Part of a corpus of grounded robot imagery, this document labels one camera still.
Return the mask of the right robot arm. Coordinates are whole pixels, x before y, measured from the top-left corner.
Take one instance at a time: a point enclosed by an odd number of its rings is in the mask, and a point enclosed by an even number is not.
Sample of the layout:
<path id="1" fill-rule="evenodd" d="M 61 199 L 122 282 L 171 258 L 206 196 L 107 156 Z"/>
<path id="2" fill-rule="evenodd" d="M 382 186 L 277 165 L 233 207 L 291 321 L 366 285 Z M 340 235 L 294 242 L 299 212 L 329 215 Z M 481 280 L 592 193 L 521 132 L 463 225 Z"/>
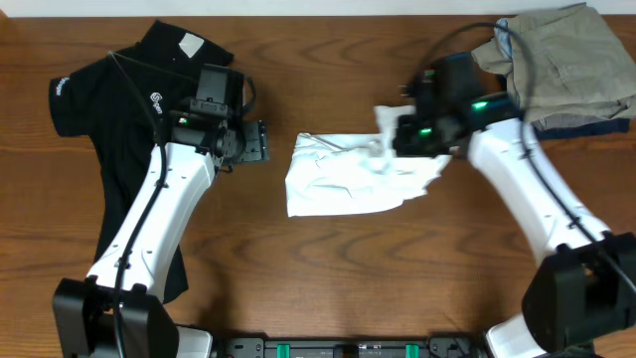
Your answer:
<path id="1" fill-rule="evenodd" d="M 593 356 L 635 325 L 635 236 L 615 234 L 570 190 L 503 93 L 415 107 L 397 118 L 399 157 L 462 151 L 521 227 L 538 269 L 520 314 L 491 327 L 492 357 Z"/>

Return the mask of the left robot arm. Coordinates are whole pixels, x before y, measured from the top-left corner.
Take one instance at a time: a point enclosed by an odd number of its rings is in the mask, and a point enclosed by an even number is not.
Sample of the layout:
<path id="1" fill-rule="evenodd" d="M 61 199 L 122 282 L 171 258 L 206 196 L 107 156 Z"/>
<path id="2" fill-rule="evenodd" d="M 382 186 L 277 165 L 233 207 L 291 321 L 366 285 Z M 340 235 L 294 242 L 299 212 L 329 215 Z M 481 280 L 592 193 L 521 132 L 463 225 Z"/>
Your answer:
<path id="1" fill-rule="evenodd" d="M 84 280 L 64 278 L 53 311 L 66 357 L 209 357 L 214 338 L 178 325 L 163 302 L 190 217 L 217 175 L 269 158 L 263 121 L 173 110 L 143 184 Z"/>

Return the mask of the white t-shirt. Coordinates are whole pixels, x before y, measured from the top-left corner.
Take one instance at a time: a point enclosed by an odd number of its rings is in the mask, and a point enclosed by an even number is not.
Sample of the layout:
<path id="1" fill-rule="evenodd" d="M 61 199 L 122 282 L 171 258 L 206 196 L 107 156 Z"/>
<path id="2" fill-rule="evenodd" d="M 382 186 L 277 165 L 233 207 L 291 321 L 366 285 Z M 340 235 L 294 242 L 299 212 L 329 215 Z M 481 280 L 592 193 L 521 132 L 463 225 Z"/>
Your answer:
<path id="1" fill-rule="evenodd" d="M 342 216 L 383 212 L 427 194 L 449 155 L 398 157 L 398 118 L 412 105 L 374 108 L 378 134 L 297 135 L 285 177 L 287 215 Z"/>

